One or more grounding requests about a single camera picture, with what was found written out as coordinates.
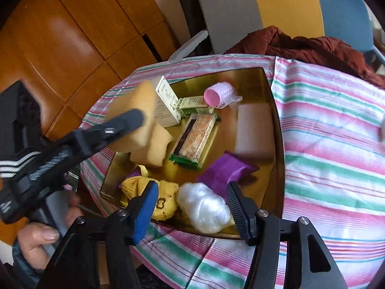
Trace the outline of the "person's left hand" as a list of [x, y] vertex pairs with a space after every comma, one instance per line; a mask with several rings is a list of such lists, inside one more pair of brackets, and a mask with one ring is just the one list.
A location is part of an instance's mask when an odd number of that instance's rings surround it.
[[[80, 197], [69, 192], [69, 208], [65, 217], [65, 225], [69, 228], [72, 223], [83, 215], [78, 207]], [[42, 223], [28, 223], [17, 234], [17, 240], [21, 253], [27, 263], [34, 269], [44, 270], [50, 261], [50, 257], [43, 245], [51, 245], [59, 240], [59, 232]]]

